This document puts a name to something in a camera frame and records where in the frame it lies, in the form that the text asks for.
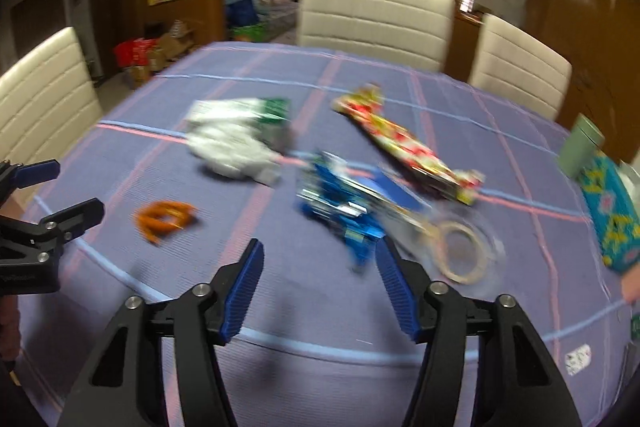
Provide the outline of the person's left hand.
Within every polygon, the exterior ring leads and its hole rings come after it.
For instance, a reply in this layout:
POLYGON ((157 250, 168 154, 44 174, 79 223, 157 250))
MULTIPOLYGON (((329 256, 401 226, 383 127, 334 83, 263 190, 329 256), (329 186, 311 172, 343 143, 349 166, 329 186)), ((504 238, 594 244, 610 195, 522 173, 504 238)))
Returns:
POLYGON ((21 351, 20 309, 17 296, 0 300, 0 355, 3 362, 14 362, 21 351))

